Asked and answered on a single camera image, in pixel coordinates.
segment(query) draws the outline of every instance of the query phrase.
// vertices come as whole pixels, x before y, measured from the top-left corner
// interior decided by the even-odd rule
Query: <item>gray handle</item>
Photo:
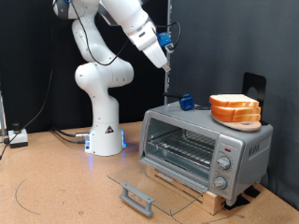
[[[155,201],[150,196],[146,195],[145,193],[141,192],[140,190],[134,188],[128,183],[121,184],[123,187],[123,192],[121,194],[121,198],[124,199],[125,202],[130,204],[133,208],[138,210],[139,212],[143,213],[144,215],[151,217],[153,212],[151,211],[151,204]],[[141,204],[137,203],[133,199],[129,197],[129,191],[131,191],[134,195],[141,198],[146,202],[146,206],[142,206]]]

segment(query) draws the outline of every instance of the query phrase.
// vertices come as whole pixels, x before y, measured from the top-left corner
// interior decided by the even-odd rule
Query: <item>black wall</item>
[[[172,2],[182,38],[170,91],[209,105],[211,94],[241,93],[245,72],[266,77],[263,119],[274,135],[263,184],[299,209],[299,1]]]
[[[42,132],[93,124],[91,100],[75,81],[75,71],[86,63],[72,34],[72,22],[59,20],[48,1],[2,1],[0,7],[0,74],[7,127],[25,125],[42,106],[50,78],[50,96],[41,115],[27,128]],[[157,24],[167,22],[167,0],[151,0],[143,8]],[[109,27],[99,17],[96,25],[116,54],[127,40],[120,27]],[[156,68],[130,42],[120,55],[135,69],[134,81],[109,93],[120,103],[120,122],[140,121],[146,110],[162,105],[164,70]]]

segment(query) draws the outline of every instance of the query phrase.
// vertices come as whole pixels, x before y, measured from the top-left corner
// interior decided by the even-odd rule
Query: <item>toast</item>
[[[261,115],[259,114],[248,114],[248,115],[242,115],[242,116],[233,116],[233,117],[227,117],[220,114],[217,114],[213,111],[211,111],[211,116],[214,119],[218,119],[224,122],[243,122],[243,121],[251,121],[251,120],[260,120]]]
[[[211,95],[209,102],[221,107],[259,107],[259,102],[243,94]]]
[[[248,114],[261,114],[262,109],[260,107],[221,107],[212,105],[211,111],[216,114],[223,115],[225,117],[242,116]]]

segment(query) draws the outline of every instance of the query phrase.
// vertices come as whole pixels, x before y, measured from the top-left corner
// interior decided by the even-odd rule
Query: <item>oven button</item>
[[[231,166],[231,162],[227,157],[221,157],[217,159],[217,164],[223,169],[227,170]]]
[[[218,176],[215,179],[213,186],[218,189],[225,189],[226,188],[226,180],[222,176]]]

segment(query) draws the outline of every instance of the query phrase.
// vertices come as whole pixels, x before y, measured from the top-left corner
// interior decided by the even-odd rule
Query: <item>wooden table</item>
[[[299,223],[298,211],[261,185],[250,204],[216,216],[193,204],[173,217],[155,207],[153,217],[136,212],[107,175],[138,161],[141,125],[121,125],[128,147],[112,157],[87,154],[53,133],[32,133],[29,147],[9,147],[0,161],[0,223]]]

